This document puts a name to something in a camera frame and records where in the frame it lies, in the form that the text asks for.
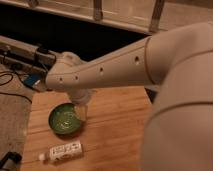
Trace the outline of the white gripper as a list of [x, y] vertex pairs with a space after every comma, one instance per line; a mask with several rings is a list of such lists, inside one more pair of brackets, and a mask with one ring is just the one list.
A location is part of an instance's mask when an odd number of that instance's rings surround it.
[[76, 89], [68, 92], [69, 99], [75, 105], [74, 109], [77, 118], [81, 121], [86, 121], [88, 102], [91, 99], [92, 92], [88, 89]]

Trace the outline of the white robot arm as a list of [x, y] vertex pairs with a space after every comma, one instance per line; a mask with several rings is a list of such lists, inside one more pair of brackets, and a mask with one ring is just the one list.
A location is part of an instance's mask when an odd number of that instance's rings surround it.
[[140, 171], [213, 171], [213, 21], [157, 33], [86, 62], [64, 52], [46, 84], [86, 104], [94, 88], [144, 86]]

